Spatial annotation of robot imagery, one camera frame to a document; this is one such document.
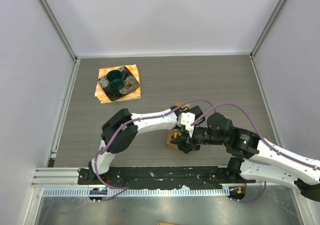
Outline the yellow utility knife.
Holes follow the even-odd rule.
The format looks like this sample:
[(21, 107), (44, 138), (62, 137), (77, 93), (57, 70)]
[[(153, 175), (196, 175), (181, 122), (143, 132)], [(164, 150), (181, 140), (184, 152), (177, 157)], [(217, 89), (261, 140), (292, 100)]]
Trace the yellow utility knife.
[(173, 134), (173, 138), (176, 139), (176, 138), (179, 138), (182, 136), (182, 133), (180, 131), (175, 131), (174, 134)]

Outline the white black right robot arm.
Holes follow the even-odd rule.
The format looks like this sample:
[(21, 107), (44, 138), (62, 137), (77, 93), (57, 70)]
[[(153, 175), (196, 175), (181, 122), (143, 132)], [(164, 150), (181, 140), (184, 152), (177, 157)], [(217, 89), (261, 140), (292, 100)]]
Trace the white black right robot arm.
[(286, 150), (257, 133), (235, 127), (230, 119), (214, 113), (206, 127), (191, 126), (194, 115), (183, 113), (174, 126), (171, 143), (184, 153), (202, 145), (222, 145), (231, 154), (226, 178), (262, 180), (298, 190), (309, 200), (320, 200), (320, 161)]

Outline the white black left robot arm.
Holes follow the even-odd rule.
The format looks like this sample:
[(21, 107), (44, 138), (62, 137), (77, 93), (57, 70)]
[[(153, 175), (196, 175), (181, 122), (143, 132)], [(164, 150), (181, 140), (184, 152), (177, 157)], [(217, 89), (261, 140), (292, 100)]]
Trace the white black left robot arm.
[(125, 151), (136, 136), (158, 131), (185, 128), (189, 136), (195, 134), (193, 122), (203, 112), (199, 106), (184, 108), (173, 106), (153, 113), (131, 113), (127, 108), (119, 110), (103, 126), (98, 152), (89, 163), (89, 179), (93, 183), (107, 184), (107, 172), (116, 154)]

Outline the cardboard box on floor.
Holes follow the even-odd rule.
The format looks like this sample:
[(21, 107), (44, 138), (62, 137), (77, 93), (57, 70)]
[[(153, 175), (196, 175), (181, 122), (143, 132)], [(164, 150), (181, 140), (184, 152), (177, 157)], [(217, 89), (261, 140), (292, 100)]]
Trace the cardboard box on floor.
[(172, 223), (172, 222), (158, 222), (157, 225), (178, 225), (177, 223)]

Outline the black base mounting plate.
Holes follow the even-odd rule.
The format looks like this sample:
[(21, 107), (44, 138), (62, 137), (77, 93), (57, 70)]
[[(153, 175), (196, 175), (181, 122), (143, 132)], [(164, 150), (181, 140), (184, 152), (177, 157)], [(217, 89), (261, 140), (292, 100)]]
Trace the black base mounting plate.
[(97, 175), (90, 168), (79, 168), (79, 185), (102, 185), (131, 190), (173, 190), (183, 186), (191, 190), (219, 189), (223, 184), (253, 184), (254, 179), (245, 180), (231, 174), (220, 166), (152, 166), (110, 167), (108, 172)]

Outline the dark green round bowl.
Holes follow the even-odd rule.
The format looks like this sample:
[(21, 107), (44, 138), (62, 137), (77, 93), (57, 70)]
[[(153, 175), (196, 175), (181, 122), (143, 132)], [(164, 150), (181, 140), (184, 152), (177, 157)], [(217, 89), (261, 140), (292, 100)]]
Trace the dark green round bowl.
[(124, 81), (127, 77), (126, 71), (112, 70), (107, 75), (106, 78), (109, 82), (110, 88), (114, 91), (119, 91), (124, 87)]

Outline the aluminium frame rail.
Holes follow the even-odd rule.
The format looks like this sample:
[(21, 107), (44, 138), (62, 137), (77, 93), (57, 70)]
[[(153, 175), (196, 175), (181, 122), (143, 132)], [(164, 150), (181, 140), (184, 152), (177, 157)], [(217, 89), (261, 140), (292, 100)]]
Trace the aluminium frame rail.
[[(32, 185), (37, 186), (73, 186), (78, 184), (79, 168), (37, 168), (32, 180)], [(283, 171), (270, 165), (261, 165), (250, 162), (245, 164), (244, 169), (240, 173), (232, 173), (240, 175), (245, 180), (255, 180), (255, 183), (267, 182), (277, 185), (284, 185), (289, 188), (296, 189), (296, 181), (298, 177), (288, 171)]]

